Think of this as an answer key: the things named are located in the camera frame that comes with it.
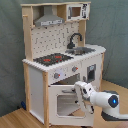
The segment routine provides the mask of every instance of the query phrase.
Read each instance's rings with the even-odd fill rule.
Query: stove top
[[[51,66],[60,62],[67,61],[69,59],[73,59],[73,57],[61,54],[61,53],[54,53],[51,55],[43,56],[40,58],[34,59],[34,62],[40,63],[44,66]]]

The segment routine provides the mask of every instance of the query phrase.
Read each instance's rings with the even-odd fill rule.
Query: oven handle
[[[76,93],[74,89],[71,90],[71,91],[69,91],[69,90],[64,90],[64,89],[63,89],[62,92],[63,92],[63,93]]]
[[[70,16],[68,16],[68,19],[71,19],[71,17],[72,17],[72,7],[69,7],[69,11],[70,11]]]

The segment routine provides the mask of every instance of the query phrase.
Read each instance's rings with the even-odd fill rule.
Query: backsplash
[[[78,33],[78,31],[79,22],[35,27],[31,33],[33,58],[66,50],[70,37],[73,33]],[[78,46],[77,35],[73,38],[73,43]]]

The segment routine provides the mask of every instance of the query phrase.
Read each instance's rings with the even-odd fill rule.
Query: faucet
[[[74,33],[71,38],[70,38],[70,43],[67,45],[67,48],[68,49],[72,49],[73,47],[75,47],[75,44],[73,44],[72,40],[73,40],[73,37],[75,35],[79,35],[80,36],[80,41],[82,41],[82,35],[80,33]]]

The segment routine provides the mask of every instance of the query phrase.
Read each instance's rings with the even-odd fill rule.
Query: wooden toy kitchen
[[[73,85],[91,83],[100,91],[105,48],[85,44],[91,2],[22,4],[26,59],[26,107],[50,125],[91,126],[94,107],[81,111]]]

